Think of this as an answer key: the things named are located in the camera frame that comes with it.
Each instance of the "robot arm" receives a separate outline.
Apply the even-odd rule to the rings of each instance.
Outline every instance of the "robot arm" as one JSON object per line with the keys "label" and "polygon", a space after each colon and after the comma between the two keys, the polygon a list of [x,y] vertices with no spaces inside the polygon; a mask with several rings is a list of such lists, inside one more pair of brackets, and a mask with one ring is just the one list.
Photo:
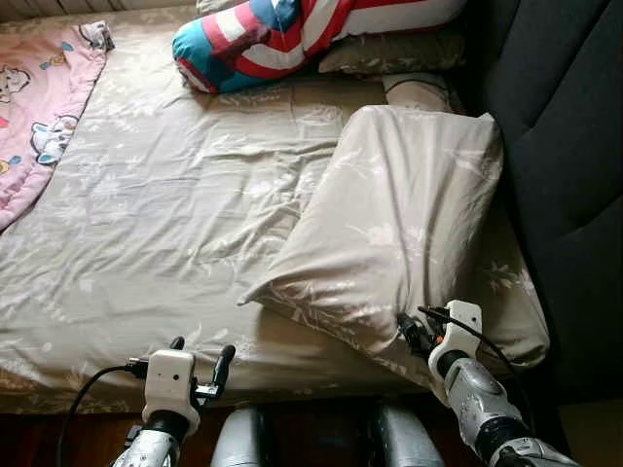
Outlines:
{"label": "robot arm", "polygon": [[[451,301],[450,318],[480,333],[480,307]],[[535,438],[506,391],[476,361],[479,338],[456,323],[429,323],[432,333],[406,314],[398,317],[400,330],[415,354],[427,358],[429,370],[443,381],[448,402],[457,416],[464,443],[489,467],[579,467],[571,459]]]}
{"label": "robot arm", "polygon": [[171,349],[158,350],[149,360],[129,359],[132,372],[145,378],[145,426],[113,467],[177,465],[180,446],[199,427],[199,408],[223,393],[236,349],[225,346],[214,366],[212,382],[198,385],[195,355],[183,351],[183,346],[183,339],[177,338]]}

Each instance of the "red white and blue pillow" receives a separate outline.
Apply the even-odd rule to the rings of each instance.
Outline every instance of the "red white and blue pillow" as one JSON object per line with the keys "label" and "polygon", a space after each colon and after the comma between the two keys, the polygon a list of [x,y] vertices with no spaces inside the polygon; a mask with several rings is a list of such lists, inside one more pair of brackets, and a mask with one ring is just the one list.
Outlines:
{"label": "red white and blue pillow", "polygon": [[173,57],[199,90],[240,90],[294,72],[333,40],[434,27],[455,18],[465,2],[249,0],[182,26]]}

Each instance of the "bed sheet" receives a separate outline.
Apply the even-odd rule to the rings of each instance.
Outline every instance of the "bed sheet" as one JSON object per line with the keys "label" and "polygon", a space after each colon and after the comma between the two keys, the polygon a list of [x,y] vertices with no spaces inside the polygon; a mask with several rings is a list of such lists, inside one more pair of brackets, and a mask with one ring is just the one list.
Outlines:
{"label": "bed sheet", "polygon": [[[198,353],[203,380],[224,344],[237,347],[226,404],[418,389],[329,336],[236,306],[298,221],[348,117],[385,103],[381,83],[298,75],[193,93],[170,41],[194,13],[0,25],[27,32],[103,19],[116,44],[48,188],[0,236],[0,412],[65,411],[95,371],[178,335]],[[512,239],[500,216],[491,236]],[[511,246],[481,256],[474,290],[484,298],[475,300],[495,309],[485,330],[530,366],[549,340]],[[141,407],[140,383],[125,375],[84,402],[85,412]]]}

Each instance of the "wooden floor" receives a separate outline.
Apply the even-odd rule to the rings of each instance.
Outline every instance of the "wooden floor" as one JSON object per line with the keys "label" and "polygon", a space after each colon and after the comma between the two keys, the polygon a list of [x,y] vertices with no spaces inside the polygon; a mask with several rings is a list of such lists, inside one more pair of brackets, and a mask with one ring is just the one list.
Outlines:
{"label": "wooden floor", "polygon": [[[374,399],[355,398],[263,406],[275,429],[279,466],[367,467],[371,443],[366,421]],[[460,441],[454,415],[431,395],[405,400],[428,429],[448,467],[480,466]],[[189,438],[180,465],[206,467],[221,426],[231,409],[211,409],[200,431]],[[0,465],[54,466],[60,416],[0,415]],[[123,450],[124,438],[138,415],[80,415],[70,425],[65,467],[106,467]]]}

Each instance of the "pillow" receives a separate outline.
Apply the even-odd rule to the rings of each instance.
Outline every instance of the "pillow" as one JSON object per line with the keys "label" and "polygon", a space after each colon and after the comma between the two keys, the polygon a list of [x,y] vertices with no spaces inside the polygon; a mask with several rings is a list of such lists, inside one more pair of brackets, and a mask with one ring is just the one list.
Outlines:
{"label": "pillow", "polygon": [[318,71],[390,74],[442,71],[463,64],[465,41],[452,29],[347,37],[329,49]]}
{"label": "pillow", "polygon": [[467,0],[353,0],[336,39],[439,26],[456,18],[465,3]]}
{"label": "pillow", "polygon": [[453,112],[446,80],[432,73],[383,75],[385,99],[389,105],[431,112]]}
{"label": "pillow", "polygon": [[239,303],[270,305],[434,389],[423,360],[397,338],[396,313],[462,296],[501,168],[490,116],[363,107]]}
{"label": "pillow", "polygon": [[246,0],[197,0],[197,16],[205,17],[232,8]]}
{"label": "pillow", "polygon": [[[435,12],[448,1],[458,0],[424,2],[431,5],[427,18],[437,18]],[[173,38],[173,58],[187,82],[204,92],[229,92],[282,78],[331,45],[356,3],[248,0],[183,25]],[[358,7],[365,10],[366,5],[359,2]]]}

